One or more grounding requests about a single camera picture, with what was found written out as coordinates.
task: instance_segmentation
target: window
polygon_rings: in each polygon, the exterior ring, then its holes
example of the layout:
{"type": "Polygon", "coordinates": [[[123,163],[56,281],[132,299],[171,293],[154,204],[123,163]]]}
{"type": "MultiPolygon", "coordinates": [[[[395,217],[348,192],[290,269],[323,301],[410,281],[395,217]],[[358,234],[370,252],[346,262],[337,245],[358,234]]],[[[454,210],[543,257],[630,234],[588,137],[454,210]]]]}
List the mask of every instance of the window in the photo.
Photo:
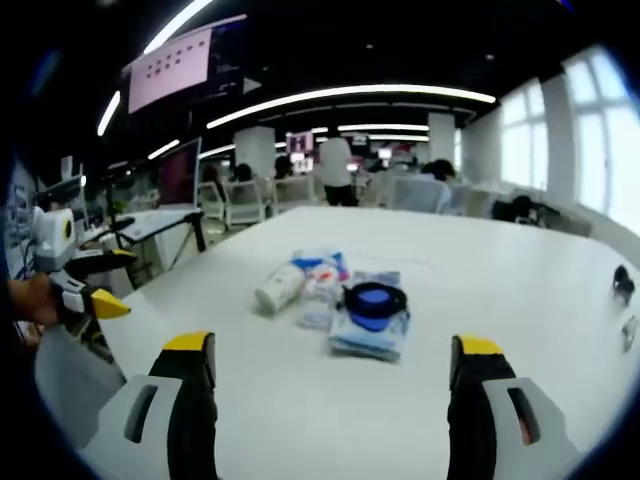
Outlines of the window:
{"type": "Polygon", "coordinates": [[[578,202],[640,235],[640,122],[602,49],[565,64],[578,155],[578,202]]]}
{"type": "Polygon", "coordinates": [[[462,171],[462,132],[456,130],[455,144],[453,146],[453,167],[456,172],[462,171]]]}
{"type": "Polygon", "coordinates": [[[542,87],[531,83],[502,101],[502,180],[547,189],[549,142],[542,87]]]}

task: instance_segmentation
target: white table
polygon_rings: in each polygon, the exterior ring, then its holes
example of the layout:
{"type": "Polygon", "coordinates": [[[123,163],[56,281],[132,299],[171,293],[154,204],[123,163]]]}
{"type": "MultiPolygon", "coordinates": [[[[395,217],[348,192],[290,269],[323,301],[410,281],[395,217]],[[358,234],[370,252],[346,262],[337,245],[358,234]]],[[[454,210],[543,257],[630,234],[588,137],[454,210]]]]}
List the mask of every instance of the white table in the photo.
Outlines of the white table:
{"type": "MultiPolygon", "coordinates": [[[[622,353],[638,312],[612,299],[625,262],[593,240],[504,222],[304,207],[252,227],[125,299],[101,322],[127,377],[175,335],[217,337],[216,459],[223,478],[444,479],[451,337],[496,341],[519,376],[562,409],[590,449],[622,408],[640,346],[622,353]],[[332,358],[326,335],[255,312],[253,290],[300,247],[342,249],[351,269],[399,270],[412,325],[398,365],[332,358]]],[[[630,268],[631,275],[640,278],[630,268]]]]}

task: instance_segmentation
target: desk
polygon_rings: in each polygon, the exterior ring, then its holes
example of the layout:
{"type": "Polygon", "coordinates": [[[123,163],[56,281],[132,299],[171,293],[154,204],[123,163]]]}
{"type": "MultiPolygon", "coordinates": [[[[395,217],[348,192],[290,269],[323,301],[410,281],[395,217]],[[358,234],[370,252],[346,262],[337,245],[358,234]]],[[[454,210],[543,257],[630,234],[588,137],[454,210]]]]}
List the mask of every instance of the desk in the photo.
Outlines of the desk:
{"type": "Polygon", "coordinates": [[[126,377],[148,372],[173,336],[215,332],[223,478],[444,479],[458,333],[496,341],[562,409],[576,447],[598,441],[640,362],[638,342],[622,353],[620,263],[593,240],[527,226],[301,207],[155,279],[125,299],[129,316],[101,327],[126,377]],[[275,319],[254,313],[267,275],[296,248],[327,244],[351,269],[402,273],[413,323],[398,365],[330,357],[326,334],[294,325],[297,304],[275,319]]]}

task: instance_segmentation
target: person's hand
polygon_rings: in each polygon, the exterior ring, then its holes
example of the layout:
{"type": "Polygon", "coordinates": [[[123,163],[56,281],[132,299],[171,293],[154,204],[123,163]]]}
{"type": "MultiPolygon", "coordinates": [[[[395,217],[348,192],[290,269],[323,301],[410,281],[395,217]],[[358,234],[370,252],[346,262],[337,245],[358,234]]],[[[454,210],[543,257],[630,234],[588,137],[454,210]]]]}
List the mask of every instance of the person's hand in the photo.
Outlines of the person's hand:
{"type": "Polygon", "coordinates": [[[19,320],[43,326],[58,323],[56,299],[48,275],[38,273],[29,280],[11,280],[9,292],[19,320]]]}

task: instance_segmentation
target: white shirt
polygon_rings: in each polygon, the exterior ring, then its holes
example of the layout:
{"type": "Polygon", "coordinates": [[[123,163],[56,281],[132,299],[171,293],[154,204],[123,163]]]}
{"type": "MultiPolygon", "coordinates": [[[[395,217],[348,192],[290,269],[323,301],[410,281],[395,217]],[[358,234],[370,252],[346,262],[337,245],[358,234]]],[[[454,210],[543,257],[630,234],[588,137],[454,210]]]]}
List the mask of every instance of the white shirt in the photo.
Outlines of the white shirt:
{"type": "Polygon", "coordinates": [[[330,138],[320,145],[320,165],[318,176],[326,187],[344,187],[351,184],[351,174],[347,165],[353,155],[344,138],[330,138]]]}

